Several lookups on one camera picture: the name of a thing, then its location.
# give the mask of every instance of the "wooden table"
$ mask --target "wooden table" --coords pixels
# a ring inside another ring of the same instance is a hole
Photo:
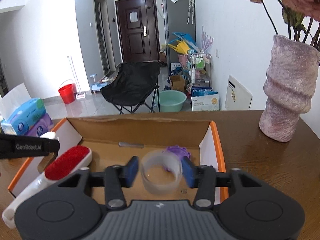
[[[306,222],[299,240],[320,236],[320,140],[300,119],[292,140],[279,143],[259,130],[261,111],[180,112],[154,117],[214,120],[227,169],[242,168],[296,199],[304,208]],[[24,160],[0,161],[0,211],[11,202],[7,186]],[[21,239],[0,220],[0,239]]]

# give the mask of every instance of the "green plastic basin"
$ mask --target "green plastic basin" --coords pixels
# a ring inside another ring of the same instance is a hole
[[[165,90],[159,92],[159,100],[160,112],[179,112],[187,100],[187,96],[177,90]]]

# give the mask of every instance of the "pink ceramic vase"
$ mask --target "pink ceramic vase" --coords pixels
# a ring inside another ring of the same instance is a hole
[[[311,108],[315,93],[320,52],[285,36],[273,36],[270,66],[263,90],[268,96],[259,127],[279,142],[292,139],[300,113]]]

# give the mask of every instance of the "brown door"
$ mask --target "brown door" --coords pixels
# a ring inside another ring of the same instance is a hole
[[[156,0],[116,1],[123,62],[158,60]]]

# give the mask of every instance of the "purple tissue package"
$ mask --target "purple tissue package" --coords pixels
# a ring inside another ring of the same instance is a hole
[[[26,134],[26,136],[32,136],[32,137],[40,137],[46,132],[49,132],[53,128],[53,122],[46,113]]]

